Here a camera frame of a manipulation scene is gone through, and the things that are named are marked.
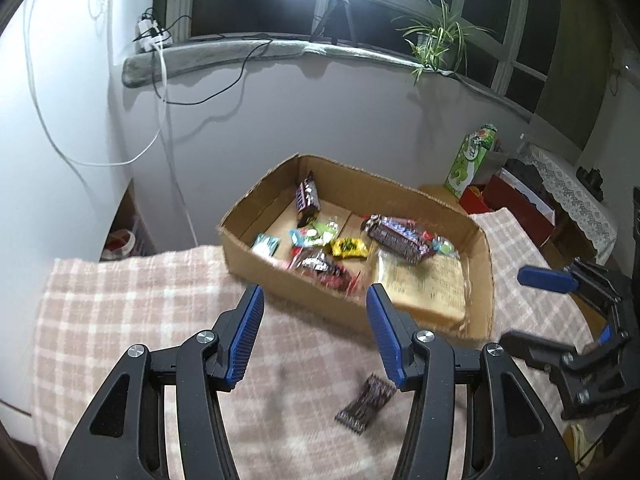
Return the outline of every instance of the checkered cloth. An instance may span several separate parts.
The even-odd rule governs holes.
[[[568,296],[518,286],[519,267],[545,261],[515,218],[501,210],[474,219],[492,250],[493,339],[517,328],[578,348],[589,342],[587,325]],[[57,261],[38,317],[34,360],[33,418],[47,473],[52,475],[82,413],[130,345],[179,345],[236,306],[243,289],[227,272],[219,247],[103,264]],[[334,422],[372,372],[385,376],[370,342],[267,296],[246,376],[231,394],[219,394],[240,478],[391,478],[412,394],[397,393],[362,436]],[[561,428],[557,391],[543,374],[524,372]],[[175,480],[183,474],[175,389],[167,390],[166,440]],[[450,478],[462,472],[464,405],[459,386]]]

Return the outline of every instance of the brown cardboard box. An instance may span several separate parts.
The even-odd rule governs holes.
[[[220,235],[229,270],[265,290],[297,303],[321,317],[370,333],[363,304],[329,290],[310,278],[279,269],[250,250],[256,235],[278,236],[281,246],[274,255],[286,259],[290,250],[290,221],[298,183],[314,172],[321,197],[321,219],[338,217],[342,235],[359,233],[358,216],[383,214],[414,218],[426,229],[449,238],[468,264],[471,282],[468,323],[462,331],[431,326],[450,338],[481,343],[489,338],[494,312],[494,278],[489,246],[484,232],[467,216],[418,190],[375,176],[357,168],[313,155],[295,155],[271,170],[236,203],[220,224]],[[348,263],[352,271],[363,263]]]

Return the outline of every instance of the lace cloth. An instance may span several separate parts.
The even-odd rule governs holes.
[[[530,144],[520,160],[536,167],[545,189],[591,241],[597,252],[596,263],[603,265],[618,235],[611,211],[586,190],[575,176],[575,168],[560,156]]]

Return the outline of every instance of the metal bolt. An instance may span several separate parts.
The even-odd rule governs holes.
[[[580,402],[580,404],[586,404],[587,402],[589,402],[589,393],[587,390],[578,392],[578,402]]]
[[[207,344],[211,343],[216,338],[216,335],[211,330],[204,330],[196,336],[198,343]]]
[[[145,353],[145,347],[142,345],[133,345],[127,350],[129,357],[140,357],[143,353]]]
[[[430,330],[418,330],[418,332],[415,333],[415,338],[421,343],[430,343],[436,339],[436,336],[433,332],[430,332]]]
[[[494,357],[500,357],[502,354],[504,354],[504,348],[498,345],[498,343],[489,343],[486,346],[486,351]]]

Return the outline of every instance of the blue rubber tip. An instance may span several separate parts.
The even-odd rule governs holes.
[[[402,349],[386,316],[385,309],[376,291],[370,286],[367,291],[367,316],[378,343],[378,351],[385,366],[386,376],[402,389],[406,374],[402,370]]]
[[[551,270],[529,265],[518,271],[518,283],[559,294],[567,294],[578,289],[578,281],[564,270]]]
[[[244,377],[249,357],[254,349],[262,314],[264,314],[264,292],[262,287],[258,286],[249,300],[236,335],[229,346],[229,366],[224,377],[229,388],[234,388]]]

